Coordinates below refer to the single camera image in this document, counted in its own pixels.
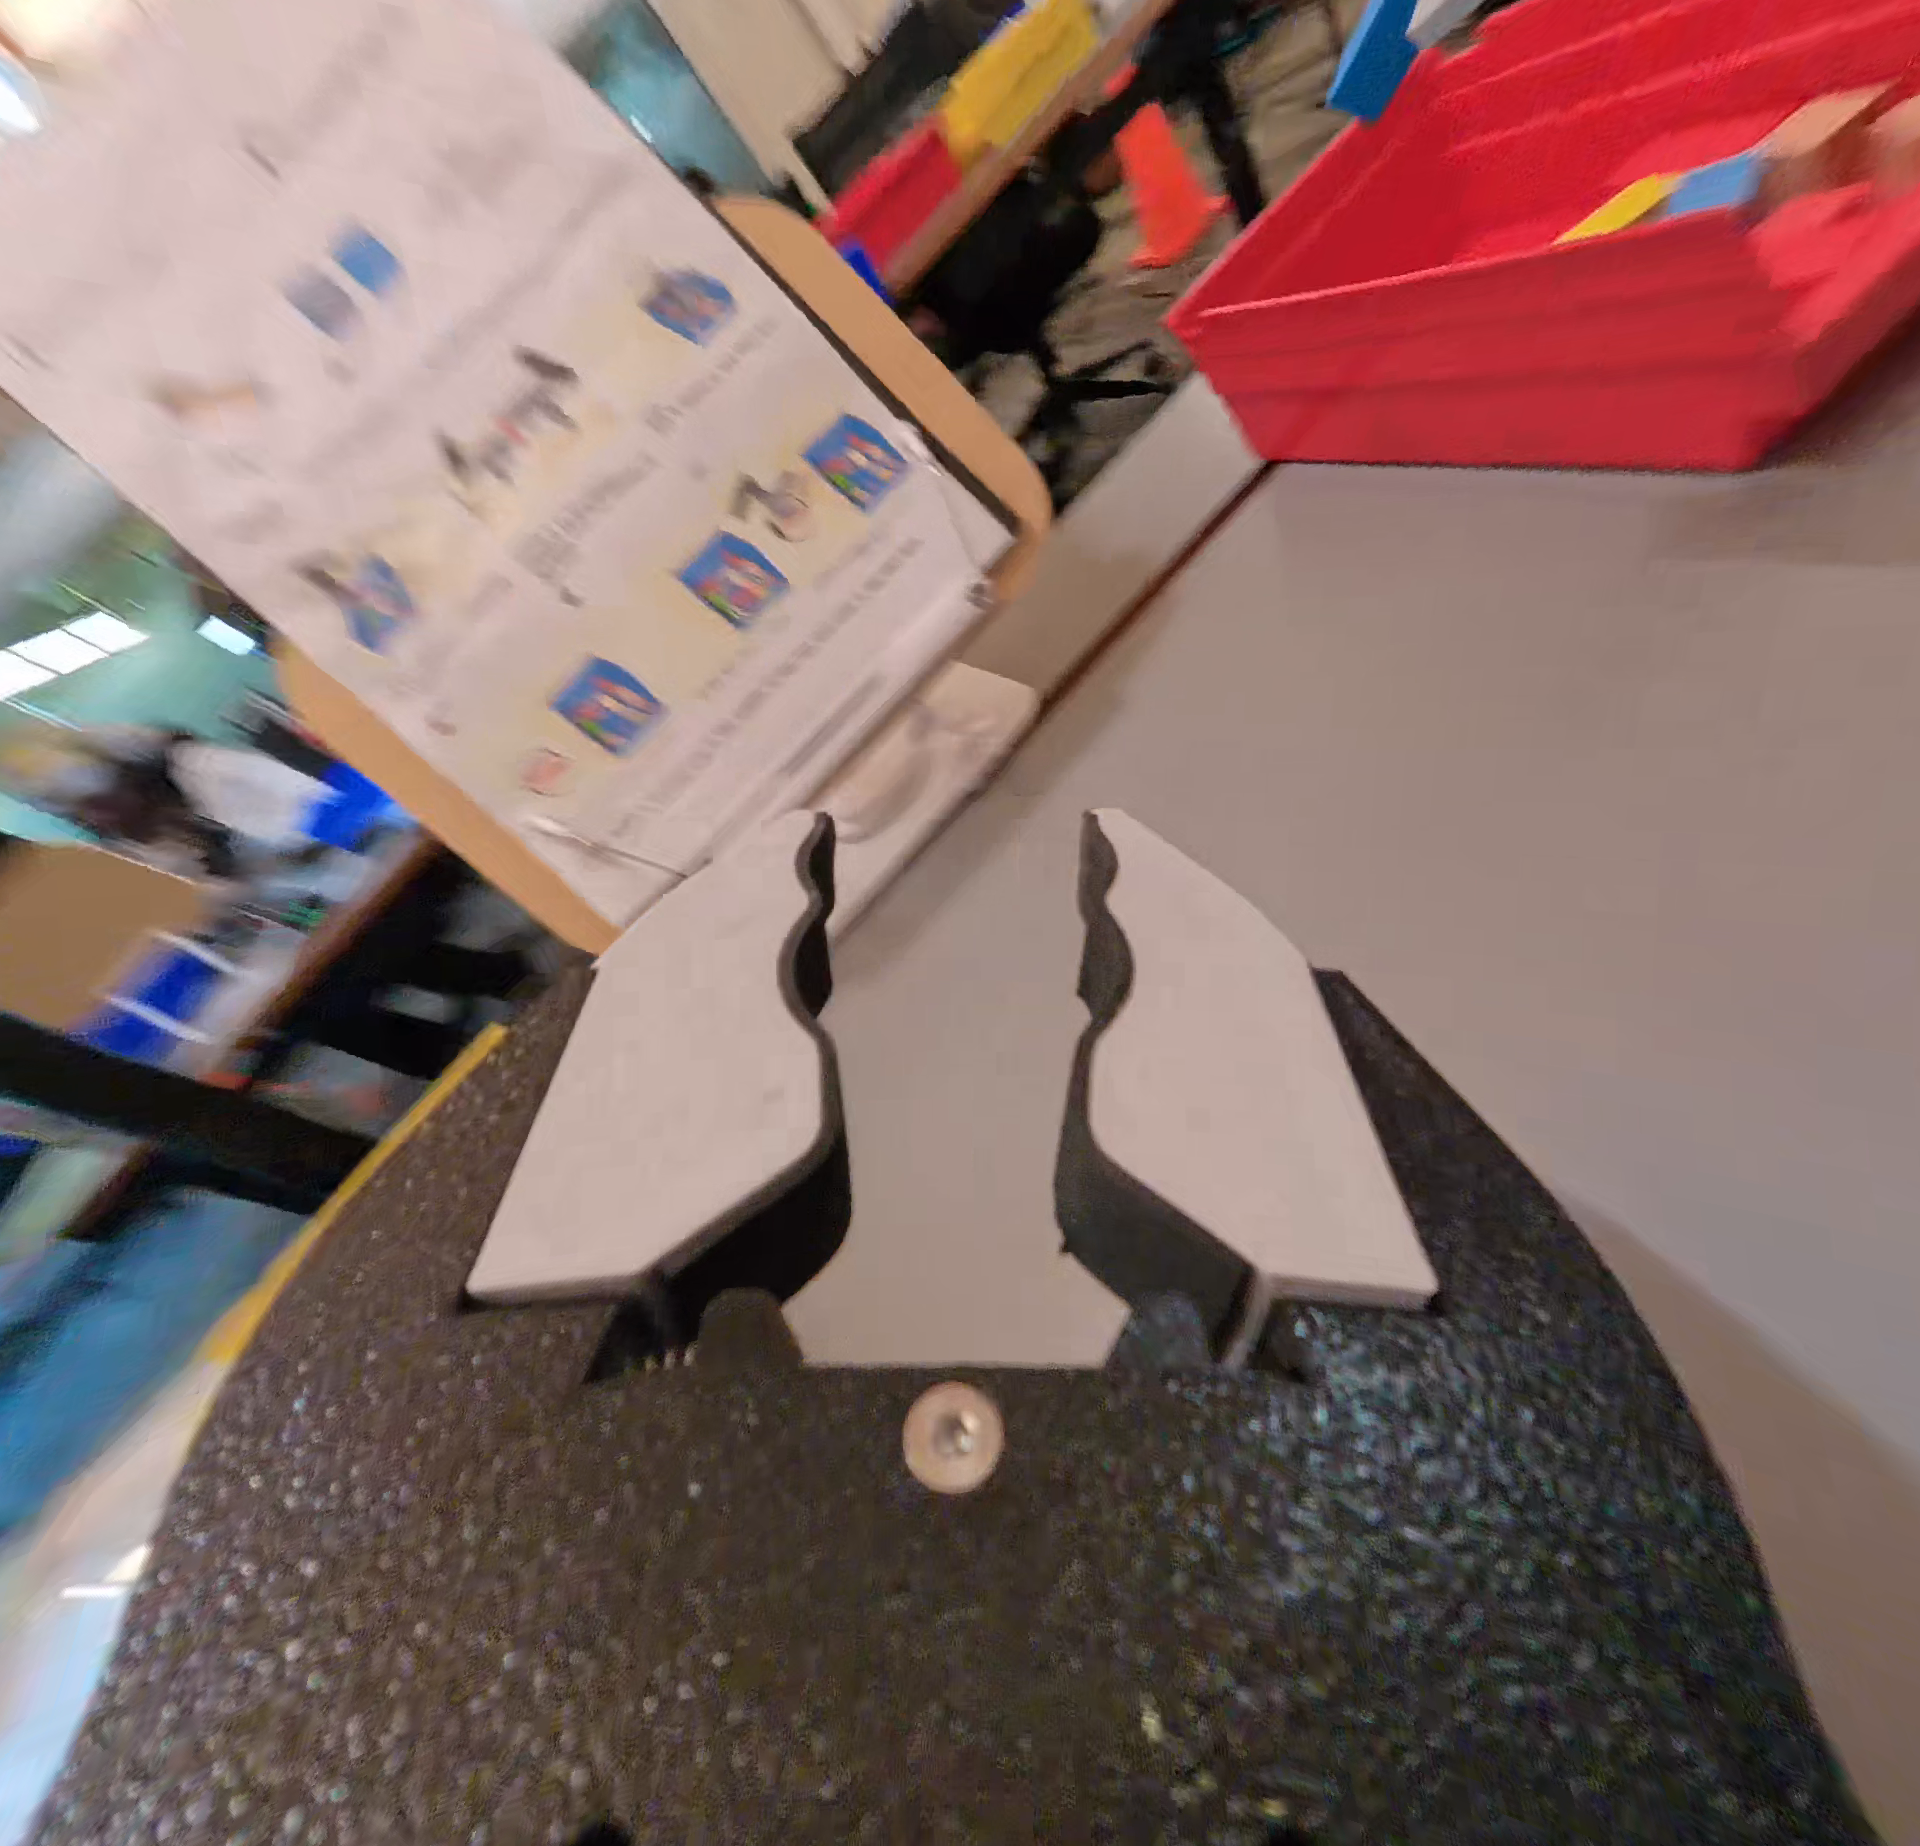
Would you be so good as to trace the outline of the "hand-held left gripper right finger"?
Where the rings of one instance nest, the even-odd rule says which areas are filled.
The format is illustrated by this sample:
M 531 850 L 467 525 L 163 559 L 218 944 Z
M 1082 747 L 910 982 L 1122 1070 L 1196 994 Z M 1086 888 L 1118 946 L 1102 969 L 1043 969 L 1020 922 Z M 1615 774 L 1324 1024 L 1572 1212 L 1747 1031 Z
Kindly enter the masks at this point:
M 1086 1009 L 1060 1247 L 1238 1370 L 1282 1308 L 1429 1311 L 1441 1272 L 1308 958 L 1129 808 L 1082 818 Z

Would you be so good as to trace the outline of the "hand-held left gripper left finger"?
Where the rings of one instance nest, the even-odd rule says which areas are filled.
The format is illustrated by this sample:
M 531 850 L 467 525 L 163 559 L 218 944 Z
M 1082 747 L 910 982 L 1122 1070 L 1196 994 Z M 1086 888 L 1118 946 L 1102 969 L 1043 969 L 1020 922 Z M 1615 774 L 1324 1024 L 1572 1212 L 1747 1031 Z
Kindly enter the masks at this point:
M 796 1358 L 786 1308 L 853 1232 L 837 855 L 837 818 L 788 808 L 602 952 L 467 1311 L 611 1308 L 602 1358 L 661 1364 L 757 1301 Z

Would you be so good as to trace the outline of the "white instruction poster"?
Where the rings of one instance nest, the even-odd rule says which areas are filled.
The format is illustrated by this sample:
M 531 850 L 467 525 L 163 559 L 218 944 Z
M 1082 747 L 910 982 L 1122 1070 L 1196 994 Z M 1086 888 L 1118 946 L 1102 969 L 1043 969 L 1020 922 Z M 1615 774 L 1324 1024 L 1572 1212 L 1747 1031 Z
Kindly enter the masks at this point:
M 494 0 L 6 0 L 6 393 L 602 918 L 1015 513 Z

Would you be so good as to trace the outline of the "wooden divider board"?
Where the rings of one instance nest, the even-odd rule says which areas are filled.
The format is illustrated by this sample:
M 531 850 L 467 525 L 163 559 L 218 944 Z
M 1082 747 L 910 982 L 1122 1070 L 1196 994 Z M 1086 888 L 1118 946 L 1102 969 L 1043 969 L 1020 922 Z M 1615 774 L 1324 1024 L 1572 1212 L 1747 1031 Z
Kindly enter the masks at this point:
M 938 361 L 930 348 L 831 249 L 831 241 L 792 209 L 765 194 L 711 194 L 711 213 L 778 277 L 796 306 L 807 306 L 825 337 L 838 337 L 868 382 L 899 402 L 930 445 L 946 454 L 950 471 L 969 471 L 984 497 L 1000 502 L 1010 550 L 988 567 L 984 591 L 957 637 L 913 670 L 900 696 L 887 702 L 845 750 L 821 769 L 801 774 L 801 800 L 831 790 L 888 723 L 919 696 L 946 663 L 965 658 L 974 637 L 1015 605 L 1041 571 L 1041 550 L 1054 532 L 1054 502 L 1041 469 L 1023 445 L 984 414 L 984 404 Z M 587 958 L 605 952 L 621 922 L 611 922 L 543 847 L 494 822 L 455 780 L 416 754 L 375 709 L 342 688 L 324 669 L 303 658 L 294 641 L 276 648 L 283 702 L 301 730 L 320 750 L 346 760 L 406 804 L 428 836 L 463 855 L 494 888 L 520 907 L 534 922 Z

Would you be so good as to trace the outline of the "black office chair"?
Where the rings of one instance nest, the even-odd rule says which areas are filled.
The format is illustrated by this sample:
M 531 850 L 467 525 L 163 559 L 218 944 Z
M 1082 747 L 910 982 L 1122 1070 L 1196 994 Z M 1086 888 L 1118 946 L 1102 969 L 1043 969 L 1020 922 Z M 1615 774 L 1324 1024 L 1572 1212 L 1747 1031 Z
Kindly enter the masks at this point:
M 988 354 L 1015 354 L 1041 370 L 1041 402 L 1015 437 L 1050 483 L 1063 474 L 1068 449 L 1086 428 L 1086 404 L 1159 402 L 1176 390 L 1175 360 L 1157 337 L 1122 343 L 1082 369 L 1063 369 L 1054 337 L 1054 311 L 1068 285 L 1089 273 L 1107 229 L 1086 191 L 1100 139 L 1110 139 L 1110 130 L 1071 113 L 1035 164 L 1020 166 L 927 267 L 900 310 L 946 370 L 969 370 Z

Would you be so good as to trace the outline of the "red plastic bin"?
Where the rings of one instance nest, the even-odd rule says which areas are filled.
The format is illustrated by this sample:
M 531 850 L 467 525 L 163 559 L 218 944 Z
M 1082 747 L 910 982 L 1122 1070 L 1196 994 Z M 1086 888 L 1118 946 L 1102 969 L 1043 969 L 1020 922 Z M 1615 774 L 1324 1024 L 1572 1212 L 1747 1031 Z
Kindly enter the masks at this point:
M 1916 188 L 1568 239 L 1821 95 L 1916 98 L 1920 0 L 1520 0 L 1424 52 L 1170 310 L 1275 463 L 1747 471 L 1916 332 Z

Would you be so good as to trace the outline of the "orange traffic cone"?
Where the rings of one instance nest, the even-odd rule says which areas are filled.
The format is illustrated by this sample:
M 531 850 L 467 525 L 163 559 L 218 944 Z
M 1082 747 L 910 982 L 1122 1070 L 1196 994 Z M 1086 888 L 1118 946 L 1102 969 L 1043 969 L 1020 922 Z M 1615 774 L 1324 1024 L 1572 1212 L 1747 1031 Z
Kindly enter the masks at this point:
M 1224 194 L 1205 191 L 1159 102 L 1130 113 L 1113 133 L 1113 155 L 1141 234 L 1130 249 L 1137 273 L 1170 273 L 1230 213 Z

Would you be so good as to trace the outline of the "small red bin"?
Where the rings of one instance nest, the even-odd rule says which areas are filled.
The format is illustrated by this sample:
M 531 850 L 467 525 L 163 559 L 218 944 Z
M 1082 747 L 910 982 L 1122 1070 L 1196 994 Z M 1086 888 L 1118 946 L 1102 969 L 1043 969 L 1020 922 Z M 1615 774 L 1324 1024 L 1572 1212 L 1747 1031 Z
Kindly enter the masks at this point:
M 959 164 L 938 113 L 913 120 L 865 164 L 815 229 L 883 291 L 899 291 L 899 253 L 959 191 Z

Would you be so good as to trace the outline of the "yellow block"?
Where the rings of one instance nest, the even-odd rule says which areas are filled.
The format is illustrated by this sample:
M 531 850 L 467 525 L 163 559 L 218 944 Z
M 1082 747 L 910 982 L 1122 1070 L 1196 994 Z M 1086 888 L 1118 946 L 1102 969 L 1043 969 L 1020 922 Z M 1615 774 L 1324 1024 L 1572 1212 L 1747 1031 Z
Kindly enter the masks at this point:
M 1568 229 L 1563 229 L 1559 248 L 1595 241 L 1595 239 L 1610 239 L 1610 234 L 1622 234 L 1622 229 L 1635 229 L 1635 224 L 1655 224 L 1668 209 L 1680 184 L 1681 184 L 1681 177 L 1640 177 L 1640 178 L 1615 188 L 1588 217 L 1576 217 Z

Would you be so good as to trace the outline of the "blue block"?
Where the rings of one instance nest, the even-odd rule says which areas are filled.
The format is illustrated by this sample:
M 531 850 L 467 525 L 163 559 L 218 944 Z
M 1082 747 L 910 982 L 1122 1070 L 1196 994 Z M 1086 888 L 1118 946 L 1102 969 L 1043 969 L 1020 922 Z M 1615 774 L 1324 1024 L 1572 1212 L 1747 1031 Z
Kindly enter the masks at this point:
M 1766 206 L 1766 151 L 1723 155 L 1668 178 L 1662 217 L 1733 213 L 1741 224 Z

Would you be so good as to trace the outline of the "yellow bin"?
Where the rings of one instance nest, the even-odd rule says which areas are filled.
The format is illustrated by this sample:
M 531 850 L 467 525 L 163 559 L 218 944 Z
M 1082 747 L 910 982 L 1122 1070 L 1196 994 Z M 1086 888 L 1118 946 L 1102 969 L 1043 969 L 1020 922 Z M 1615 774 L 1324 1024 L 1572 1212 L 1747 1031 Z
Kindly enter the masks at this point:
M 1020 130 L 1100 52 L 1093 0 L 1015 11 L 946 85 L 936 120 L 957 166 L 1008 151 Z

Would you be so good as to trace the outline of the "blue foam piece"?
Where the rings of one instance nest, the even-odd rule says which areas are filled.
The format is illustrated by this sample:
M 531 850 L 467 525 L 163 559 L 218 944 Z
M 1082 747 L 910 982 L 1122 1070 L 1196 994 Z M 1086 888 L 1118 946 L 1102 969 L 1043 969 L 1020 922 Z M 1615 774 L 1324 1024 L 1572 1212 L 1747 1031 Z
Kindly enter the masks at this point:
M 1364 0 L 1342 50 L 1329 102 L 1358 120 L 1379 120 L 1403 88 L 1411 64 L 1484 0 Z

